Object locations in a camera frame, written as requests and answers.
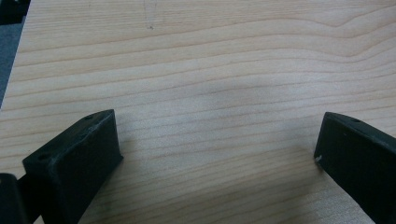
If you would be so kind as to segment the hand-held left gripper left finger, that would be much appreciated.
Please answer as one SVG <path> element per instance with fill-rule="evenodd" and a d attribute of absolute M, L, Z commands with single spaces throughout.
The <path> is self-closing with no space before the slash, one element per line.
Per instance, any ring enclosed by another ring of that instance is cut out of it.
<path fill-rule="evenodd" d="M 29 220 L 77 224 L 121 161 L 115 111 L 80 119 L 22 160 Z"/>

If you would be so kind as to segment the dark object beside table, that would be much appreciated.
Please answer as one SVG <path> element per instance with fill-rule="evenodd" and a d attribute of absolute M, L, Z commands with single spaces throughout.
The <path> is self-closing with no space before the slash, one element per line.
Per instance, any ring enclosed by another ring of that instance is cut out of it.
<path fill-rule="evenodd" d="M 0 0 L 0 25 L 21 23 L 31 0 Z"/>

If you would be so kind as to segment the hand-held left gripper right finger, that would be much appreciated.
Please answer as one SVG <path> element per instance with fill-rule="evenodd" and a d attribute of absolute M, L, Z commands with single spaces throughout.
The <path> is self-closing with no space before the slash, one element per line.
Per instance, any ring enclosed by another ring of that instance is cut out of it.
<path fill-rule="evenodd" d="M 396 138 L 327 112 L 314 158 L 376 224 L 396 224 Z"/>

